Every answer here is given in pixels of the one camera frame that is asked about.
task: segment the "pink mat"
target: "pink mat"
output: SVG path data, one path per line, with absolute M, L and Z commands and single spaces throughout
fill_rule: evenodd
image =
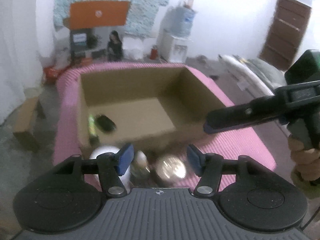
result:
M 78 97 L 78 78 L 82 73 L 103 71 L 109 69 L 143 68 L 143 67 L 181 67 L 183 64 L 140 64 L 140 63 L 102 63 L 94 64 L 80 69 L 71 69 L 63 74 L 57 81 L 57 89 L 61 100 L 60 119 L 57 127 L 56 142 L 53 155 L 53 164 L 56 165 L 73 154 L 81 154 L 77 140 L 76 104 Z M 226 106 L 234 104 L 215 84 L 196 69 L 190 68 L 192 73 L 201 80 Z M 210 141 L 203 140 L 192 142 L 203 153 L 214 152 L 225 159 L 238 159 L 239 155 L 248 155 L 263 164 L 270 170 L 274 170 L 276 163 L 252 128 L 222 132 Z M 185 157 L 186 145 L 172 149 Z M 92 175 L 86 175 L 85 180 L 97 188 L 99 184 Z M 199 178 L 192 174 L 175 187 L 190 187 L 193 190 Z M 234 175 L 224 175 L 221 180 L 220 190 L 235 181 Z

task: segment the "open cardboard box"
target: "open cardboard box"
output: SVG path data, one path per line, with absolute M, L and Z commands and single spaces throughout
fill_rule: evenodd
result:
M 117 126 L 113 133 L 98 128 L 100 143 L 160 152 L 172 143 L 206 136 L 207 113 L 224 104 L 186 67 L 134 68 L 81 75 L 78 138 L 84 158 L 92 152 L 89 114 L 105 114 Z

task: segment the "brown door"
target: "brown door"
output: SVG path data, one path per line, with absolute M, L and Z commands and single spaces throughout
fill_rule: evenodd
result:
M 260 58 L 277 69 L 287 70 L 307 28 L 310 12 L 309 6 L 296 0 L 278 0 Z

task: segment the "orange object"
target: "orange object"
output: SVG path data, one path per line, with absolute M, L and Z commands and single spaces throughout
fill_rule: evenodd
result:
M 54 66 L 45 67 L 43 72 L 45 74 L 45 79 L 47 84 L 55 84 L 58 77 L 61 76 L 66 70 L 68 70 L 71 66 L 67 66 L 63 69 L 55 69 Z
M 86 57 L 86 58 L 83 58 L 81 60 L 81 65 L 82 66 L 88 66 L 90 64 L 92 64 L 92 58 L 91 57 Z
M 83 1 L 70 5 L 70 30 L 125 25 L 128 1 Z
M 151 49 L 150 59 L 154 60 L 158 57 L 158 49 L 157 46 L 153 46 Z

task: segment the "woman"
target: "woman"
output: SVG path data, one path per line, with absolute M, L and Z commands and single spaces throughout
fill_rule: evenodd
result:
M 121 61 L 123 57 L 122 42 L 117 31 L 112 31 L 108 42 L 108 61 Z

